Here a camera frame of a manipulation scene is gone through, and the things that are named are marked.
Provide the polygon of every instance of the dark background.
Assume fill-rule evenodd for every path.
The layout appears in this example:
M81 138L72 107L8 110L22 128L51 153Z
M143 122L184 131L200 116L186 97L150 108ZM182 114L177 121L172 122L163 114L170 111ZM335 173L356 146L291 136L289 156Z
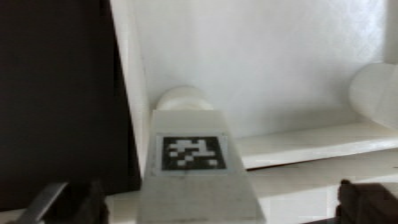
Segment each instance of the dark background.
M106 0L0 0L0 210L51 181L140 175Z

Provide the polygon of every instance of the qr-like marker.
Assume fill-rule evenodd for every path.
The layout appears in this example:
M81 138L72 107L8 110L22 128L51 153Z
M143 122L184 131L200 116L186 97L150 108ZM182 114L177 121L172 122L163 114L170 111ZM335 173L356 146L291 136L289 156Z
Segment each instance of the qr-like marker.
M161 150L161 170L225 169L216 137L164 137Z

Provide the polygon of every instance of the white curved object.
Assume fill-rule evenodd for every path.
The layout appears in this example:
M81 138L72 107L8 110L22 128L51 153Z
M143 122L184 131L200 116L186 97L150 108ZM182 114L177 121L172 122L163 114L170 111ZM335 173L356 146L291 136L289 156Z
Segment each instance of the white curved object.
M193 87L177 87L163 94L156 110L212 110L202 92Z
M385 127L398 129L398 69L390 64L371 64L349 85L351 107Z
M349 85L349 101L367 121L236 140L246 169L398 147L398 69L371 64Z

